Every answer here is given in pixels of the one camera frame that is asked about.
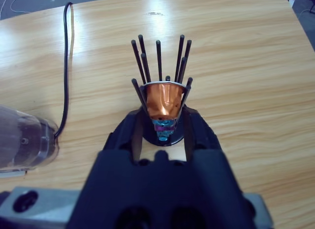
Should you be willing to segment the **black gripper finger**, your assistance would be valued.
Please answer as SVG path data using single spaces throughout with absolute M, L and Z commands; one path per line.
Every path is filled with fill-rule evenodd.
M 216 134 L 197 110 L 183 108 L 183 125 L 187 161 L 199 149 L 222 150 Z
M 143 139 L 142 109 L 129 112 L 111 132 L 103 150 L 127 150 L 134 161 L 140 160 Z

